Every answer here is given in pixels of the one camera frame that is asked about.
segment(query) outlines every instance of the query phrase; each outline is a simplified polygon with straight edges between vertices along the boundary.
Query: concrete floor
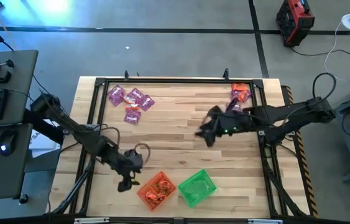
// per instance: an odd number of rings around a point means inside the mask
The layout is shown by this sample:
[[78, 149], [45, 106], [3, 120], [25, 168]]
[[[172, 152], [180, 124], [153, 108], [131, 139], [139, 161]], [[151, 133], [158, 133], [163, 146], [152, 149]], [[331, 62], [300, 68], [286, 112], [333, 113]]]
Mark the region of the concrete floor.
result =
[[[256, 0], [260, 29], [277, 29], [275, 14], [281, 0]], [[350, 0], [309, 0], [316, 16], [313, 30], [334, 30], [350, 12]], [[253, 29], [248, 0], [7, 0], [0, 15], [6, 26], [67, 26], [104, 28]], [[0, 34], [7, 40], [5, 32]], [[262, 77], [254, 34], [129, 34], [71, 32], [11, 32], [17, 50], [37, 49], [35, 76], [71, 110], [78, 77], [122, 75], [218, 77], [228, 67], [231, 77]], [[306, 54], [328, 51], [333, 35], [309, 35], [295, 48]], [[325, 56], [304, 57], [283, 47], [277, 35], [262, 35], [270, 78], [279, 78], [293, 91], [294, 101], [311, 97], [311, 84], [324, 72]], [[338, 37], [338, 48], [350, 51], [350, 35]], [[7, 50], [0, 44], [0, 51]], [[329, 70], [350, 79], [350, 55], [334, 53]], [[331, 80], [323, 78], [317, 93], [325, 95]], [[33, 83], [31, 96], [39, 88]], [[338, 82], [329, 98], [333, 107], [350, 99], [350, 83]], [[302, 128], [303, 142], [321, 218], [350, 221], [350, 158], [338, 124]], [[0, 218], [40, 215], [45, 211], [57, 155], [30, 161], [23, 191], [30, 202], [0, 200]]]

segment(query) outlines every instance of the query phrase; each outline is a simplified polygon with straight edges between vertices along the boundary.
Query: wooden table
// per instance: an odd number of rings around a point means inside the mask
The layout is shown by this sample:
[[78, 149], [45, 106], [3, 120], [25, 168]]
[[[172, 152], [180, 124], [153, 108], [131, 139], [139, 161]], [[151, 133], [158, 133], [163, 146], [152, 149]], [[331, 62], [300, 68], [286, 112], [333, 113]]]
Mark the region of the wooden table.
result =
[[[78, 123], [86, 124], [95, 78], [80, 77], [78, 82], [71, 110], [71, 117]], [[284, 105], [279, 80], [263, 79], [263, 82], [267, 104]], [[211, 107], [220, 105], [224, 108], [229, 102], [230, 84], [121, 83], [120, 86], [126, 92], [137, 87], [155, 100], [150, 110], [142, 112], [138, 125], [123, 121], [124, 103], [114, 107], [108, 101], [104, 112], [103, 123], [121, 131], [121, 149], [133, 148], [138, 142], [145, 142], [152, 148], [150, 161], [142, 173], [137, 174], [137, 180], [143, 185], [162, 170], [178, 185], [200, 169], [205, 169], [218, 190], [194, 209], [188, 208], [176, 191], [156, 211], [150, 212], [136, 194], [139, 186], [119, 193], [117, 183], [121, 177], [111, 171], [108, 165], [96, 163], [87, 213], [89, 217], [270, 217], [257, 134], [242, 133], [217, 138], [216, 144], [210, 149], [203, 139], [194, 136]], [[252, 106], [251, 101], [245, 106]], [[111, 130], [103, 131], [102, 134], [114, 141], [117, 138]], [[74, 142], [72, 137], [66, 137], [63, 147]], [[293, 142], [284, 141], [283, 144], [295, 150]], [[80, 151], [81, 146], [78, 145], [60, 156], [50, 193], [52, 209], [65, 198], [74, 184]], [[277, 151], [284, 188], [299, 208], [309, 214], [297, 158], [281, 147]], [[139, 152], [146, 157], [145, 149]], [[277, 211], [280, 211], [277, 191], [273, 192]], [[79, 207], [82, 198], [83, 188], [78, 198]]]

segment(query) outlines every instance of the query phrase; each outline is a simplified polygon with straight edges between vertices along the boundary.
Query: red device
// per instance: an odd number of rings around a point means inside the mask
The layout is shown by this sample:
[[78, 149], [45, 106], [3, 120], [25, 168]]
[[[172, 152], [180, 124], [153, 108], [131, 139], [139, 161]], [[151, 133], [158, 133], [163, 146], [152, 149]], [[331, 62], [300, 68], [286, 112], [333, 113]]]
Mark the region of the red device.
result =
[[284, 0], [276, 18], [284, 46], [299, 46], [313, 27], [314, 20], [307, 0]]

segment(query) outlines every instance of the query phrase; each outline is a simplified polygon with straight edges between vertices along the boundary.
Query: orange basket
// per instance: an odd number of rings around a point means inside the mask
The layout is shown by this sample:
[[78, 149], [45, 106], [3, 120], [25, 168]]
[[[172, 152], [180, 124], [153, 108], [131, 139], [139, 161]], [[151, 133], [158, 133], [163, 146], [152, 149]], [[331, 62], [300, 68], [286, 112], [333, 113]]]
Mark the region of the orange basket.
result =
[[164, 172], [160, 171], [137, 191], [137, 195], [145, 205], [153, 211], [166, 201], [175, 190], [176, 186], [169, 180]]

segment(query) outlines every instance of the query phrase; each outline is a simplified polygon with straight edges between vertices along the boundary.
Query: green plastic container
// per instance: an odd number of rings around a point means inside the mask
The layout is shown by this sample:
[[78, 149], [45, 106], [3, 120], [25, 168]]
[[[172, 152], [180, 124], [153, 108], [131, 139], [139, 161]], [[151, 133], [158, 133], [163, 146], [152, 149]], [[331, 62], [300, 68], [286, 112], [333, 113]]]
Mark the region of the green plastic container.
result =
[[218, 188], [214, 185], [206, 171], [202, 169], [181, 183], [178, 189], [187, 205], [193, 208], [213, 194]]

